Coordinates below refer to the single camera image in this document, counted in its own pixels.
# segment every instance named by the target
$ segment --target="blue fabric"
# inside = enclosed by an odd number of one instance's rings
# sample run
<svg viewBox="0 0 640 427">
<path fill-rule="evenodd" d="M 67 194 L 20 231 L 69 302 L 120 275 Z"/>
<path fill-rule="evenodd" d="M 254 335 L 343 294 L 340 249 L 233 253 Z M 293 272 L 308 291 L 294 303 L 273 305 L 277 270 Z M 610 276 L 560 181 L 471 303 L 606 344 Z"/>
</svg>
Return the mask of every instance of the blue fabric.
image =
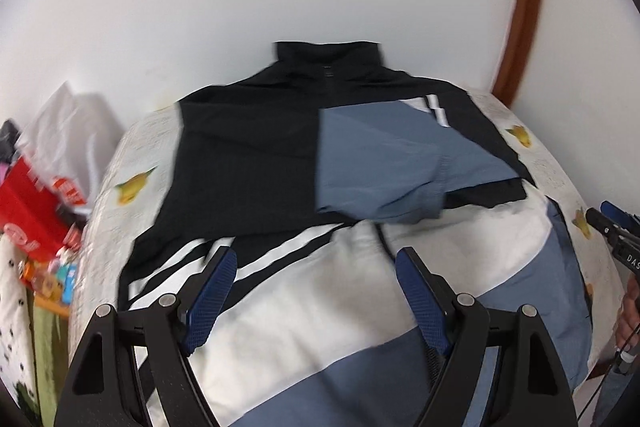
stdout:
<svg viewBox="0 0 640 427">
<path fill-rule="evenodd" d="M 602 425 L 604 420 L 607 419 L 609 413 L 618 403 L 618 400 L 625 392 L 626 387 L 631 382 L 633 373 L 628 375 L 620 375 L 615 371 L 611 371 L 604 383 L 602 384 L 602 390 L 596 403 L 596 409 L 593 412 L 593 425 Z"/>
<path fill-rule="evenodd" d="M 587 375 L 591 321 L 584 282 L 568 232 L 555 206 L 538 256 L 508 281 L 482 295 L 486 307 L 516 311 L 533 304 L 554 341 L 572 389 Z M 491 386 L 497 349 L 486 350 L 465 427 L 477 427 Z M 412 427 L 429 388 L 419 328 L 334 362 L 247 412 L 234 427 Z"/>
<path fill-rule="evenodd" d="M 187 313 L 188 333 L 182 341 L 182 347 L 188 355 L 193 353 L 196 347 L 207 342 L 213 324 L 234 283 L 237 270 L 236 252 L 229 248 Z"/>
<path fill-rule="evenodd" d="M 424 341 L 441 355 L 448 355 L 452 345 L 447 338 L 444 314 L 404 250 L 396 256 L 396 277 Z"/>
<path fill-rule="evenodd" d="M 402 102 L 320 112 L 319 212 L 416 223 L 439 215 L 446 192 L 517 177 L 500 158 Z"/>
<path fill-rule="evenodd" d="M 429 396 L 424 341 L 415 328 L 305 378 L 233 427 L 413 427 Z"/>
</svg>

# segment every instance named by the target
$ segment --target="red bag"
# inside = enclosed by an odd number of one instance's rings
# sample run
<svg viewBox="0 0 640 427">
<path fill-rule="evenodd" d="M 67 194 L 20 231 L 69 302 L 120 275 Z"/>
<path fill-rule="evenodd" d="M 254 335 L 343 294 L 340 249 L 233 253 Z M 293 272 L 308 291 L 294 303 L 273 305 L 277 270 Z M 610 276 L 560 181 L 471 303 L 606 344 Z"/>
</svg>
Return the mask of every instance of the red bag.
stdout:
<svg viewBox="0 0 640 427">
<path fill-rule="evenodd" d="M 60 248 L 79 246 L 78 230 L 65 225 L 56 214 L 59 204 L 20 158 L 0 185 L 0 227 L 27 256 L 48 262 Z"/>
</svg>

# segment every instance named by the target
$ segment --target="white fabric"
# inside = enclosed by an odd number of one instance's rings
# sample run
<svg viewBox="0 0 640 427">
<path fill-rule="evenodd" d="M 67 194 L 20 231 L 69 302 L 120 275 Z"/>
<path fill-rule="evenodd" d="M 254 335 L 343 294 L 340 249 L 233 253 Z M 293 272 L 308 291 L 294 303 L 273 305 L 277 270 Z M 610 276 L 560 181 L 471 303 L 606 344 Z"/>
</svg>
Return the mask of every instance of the white fabric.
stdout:
<svg viewBox="0 0 640 427">
<path fill-rule="evenodd" d="M 450 127 L 449 122 L 447 122 L 447 116 L 444 113 L 444 109 L 440 107 L 440 102 L 438 101 L 437 94 L 428 94 L 427 101 L 429 102 L 429 107 L 433 109 L 433 112 L 436 116 L 436 120 L 443 127 Z"/>
<path fill-rule="evenodd" d="M 400 100 L 400 102 L 405 103 L 406 105 L 409 105 L 410 107 L 413 107 L 418 111 L 431 112 L 431 109 L 427 107 L 427 103 L 424 101 L 424 98 L 421 96 L 418 96 L 417 98 L 408 98 L 406 100 Z"/>
<path fill-rule="evenodd" d="M 0 237 L 0 378 L 15 401 L 23 384 L 37 404 L 27 291 L 18 279 L 23 258 L 6 235 Z"/>
<path fill-rule="evenodd" d="M 76 212 L 88 214 L 118 144 L 108 128 L 86 99 L 62 84 L 22 131 L 16 147 L 53 190 L 66 180 L 58 190 L 61 197 Z M 77 192 L 69 192 L 71 187 Z"/>
<path fill-rule="evenodd" d="M 526 188 L 527 200 L 446 210 L 436 221 L 385 227 L 385 235 L 393 238 L 394 251 L 414 247 L 454 291 L 482 295 L 526 266 L 551 230 L 545 197 Z M 179 273 L 135 307 L 177 291 L 191 271 Z M 220 315 L 190 362 L 224 426 L 336 360 L 414 326 L 393 263 L 373 225 L 360 222 L 338 230 L 330 244 L 276 273 Z"/>
<path fill-rule="evenodd" d="M 272 248 L 266 254 L 256 259 L 252 263 L 238 269 L 236 273 L 236 281 L 249 277 L 252 273 L 256 273 L 269 265 L 275 263 L 278 259 L 282 259 L 289 253 L 304 247 L 309 241 L 320 237 L 321 235 L 329 232 L 331 229 L 338 227 L 338 225 L 320 225 L 318 227 L 310 227 L 304 232 L 299 233 L 296 237 L 285 241 L 279 247 Z"/>
<path fill-rule="evenodd" d="M 103 303 L 116 303 L 118 277 L 133 241 L 153 224 L 171 185 L 180 129 L 180 114 L 172 105 L 135 124 L 118 145 L 82 235 L 69 320 L 70 355 L 94 310 Z M 145 188 L 129 204 L 119 205 L 116 185 L 150 169 L 154 171 Z"/>
<path fill-rule="evenodd" d="M 234 238 L 233 237 L 221 237 L 219 240 L 217 240 L 214 244 L 213 247 L 211 247 L 211 250 L 209 250 L 209 253 L 207 253 L 206 259 L 205 259 L 205 263 L 209 262 L 209 259 L 211 259 L 213 257 L 213 254 L 216 253 L 216 250 L 220 247 L 229 247 L 231 245 L 231 243 L 233 242 Z"/>
<path fill-rule="evenodd" d="M 151 275 L 148 275 L 144 279 L 133 281 L 129 285 L 129 299 L 132 299 L 133 297 L 138 295 L 142 291 L 142 288 L 145 287 L 145 284 L 148 282 L 148 280 L 151 279 L 151 277 L 153 277 L 156 273 L 167 268 L 171 268 L 173 265 L 180 263 L 185 255 L 187 255 L 191 250 L 193 250 L 198 245 L 201 245 L 202 243 L 204 243 L 204 239 L 194 239 L 193 241 L 188 242 L 186 245 L 180 248 L 180 250 L 174 253 L 169 259 L 167 259 L 164 264 L 162 264 L 162 266 L 159 267 L 158 270 L 153 272 Z"/>
<path fill-rule="evenodd" d="M 416 225 L 385 225 L 391 250 L 414 247 L 456 293 L 479 296 L 515 275 L 538 254 L 551 230 L 547 199 L 524 182 L 527 199 L 494 208 L 467 205 Z"/>
</svg>

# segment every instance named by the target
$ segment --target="white stripe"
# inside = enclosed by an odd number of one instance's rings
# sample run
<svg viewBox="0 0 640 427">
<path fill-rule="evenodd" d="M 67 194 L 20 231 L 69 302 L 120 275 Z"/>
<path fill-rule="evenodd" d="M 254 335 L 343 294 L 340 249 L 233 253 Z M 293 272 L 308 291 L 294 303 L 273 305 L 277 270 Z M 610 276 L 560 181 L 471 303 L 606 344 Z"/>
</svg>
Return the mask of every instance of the white stripe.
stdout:
<svg viewBox="0 0 640 427">
<path fill-rule="evenodd" d="M 445 210 L 438 220 L 385 225 L 393 250 L 412 246 L 456 292 L 482 295 L 517 273 L 551 230 L 546 199 Z M 191 368 L 221 426 L 336 360 L 415 327 L 414 317 L 370 222 L 287 266 L 220 314 Z M 162 418 L 158 397 L 152 418 Z"/>
<path fill-rule="evenodd" d="M 443 127 L 451 127 L 447 121 L 444 109 L 440 107 L 438 96 L 436 94 L 428 94 L 427 100 L 429 101 L 429 106 L 433 109 L 433 113 L 435 114 L 438 123 Z"/>
<path fill-rule="evenodd" d="M 394 266 L 363 221 L 337 230 L 328 245 L 220 314 L 190 363 L 216 419 L 228 426 L 336 360 L 413 327 Z"/>
<path fill-rule="evenodd" d="M 136 281 L 133 281 L 132 283 L 129 283 L 129 300 L 142 292 L 142 288 L 145 287 L 145 284 L 149 279 L 151 279 L 151 277 L 161 272 L 162 270 L 171 268 L 174 264 L 180 263 L 185 255 L 190 253 L 191 250 L 198 247 L 202 243 L 204 243 L 204 239 L 194 239 L 193 241 L 188 242 L 186 245 L 180 248 L 180 250 L 174 253 L 169 259 L 164 261 L 164 264 L 162 264 L 162 266 L 155 270 L 151 275 L 148 275 L 144 279 L 138 279 Z"/>
<path fill-rule="evenodd" d="M 209 262 L 209 260 L 213 257 L 213 254 L 216 253 L 216 250 L 218 248 L 220 248 L 220 247 L 230 247 L 231 243 L 233 243 L 234 239 L 235 239 L 234 237 L 221 237 L 219 240 L 217 240 L 213 244 L 213 247 L 211 247 L 211 250 L 209 250 L 209 253 L 207 253 L 205 264 L 207 264 Z"/>
<path fill-rule="evenodd" d="M 431 112 L 431 110 L 427 107 L 424 98 L 421 96 L 418 98 L 408 98 L 406 100 L 400 100 L 400 102 L 405 103 L 406 105 L 409 105 L 410 107 L 413 107 L 418 111 Z"/>
<path fill-rule="evenodd" d="M 200 273 L 205 265 L 204 258 L 200 257 L 182 266 L 167 277 L 157 288 L 135 301 L 130 309 L 139 310 L 140 308 L 146 308 L 165 293 L 178 293 L 184 282 L 194 273 Z"/>
<path fill-rule="evenodd" d="M 320 237 L 322 234 L 325 234 L 338 226 L 339 225 L 320 225 L 318 227 L 311 227 L 309 229 L 306 229 L 304 232 L 299 233 L 296 237 L 285 241 L 279 247 L 272 248 L 270 251 L 261 256 L 260 259 L 256 259 L 252 263 L 246 266 L 242 266 L 242 268 L 240 268 L 236 273 L 236 281 L 244 279 L 245 277 L 249 277 L 252 273 L 256 273 L 257 271 L 267 268 L 269 265 L 275 263 L 278 259 L 282 259 L 291 252 L 304 247 L 307 243 L 309 243 L 316 237 Z"/>
</svg>

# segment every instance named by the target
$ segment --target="black jacket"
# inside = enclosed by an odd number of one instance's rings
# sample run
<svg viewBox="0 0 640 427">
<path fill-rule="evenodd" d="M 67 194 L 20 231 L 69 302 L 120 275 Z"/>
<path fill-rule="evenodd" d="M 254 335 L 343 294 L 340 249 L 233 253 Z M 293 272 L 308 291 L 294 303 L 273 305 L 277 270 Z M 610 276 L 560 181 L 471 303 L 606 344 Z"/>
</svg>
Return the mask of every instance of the black jacket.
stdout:
<svg viewBox="0 0 640 427">
<path fill-rule="evenodd" d="M 276 49 L 278 60 L 256 75 L 180 100 L 184 128 L 173 184 L 156 222 L 135 241 L 121 279 L 121 304 L 127 281 L 153 272 L 190 240 L 271 237 L 352 223 L 341 214 L 315 210 L 321 108 L 435 94 L 451 127 L 531 181 L 517 154 L 463 89 L 385 68 L 372 42 L 278 42 Z M 521 180 L 514 178 L 450 192 L 446 207 L 492 207 L 525 197 Z M 238 261 L 239 267 L 245 264 Z"/>
</svg>

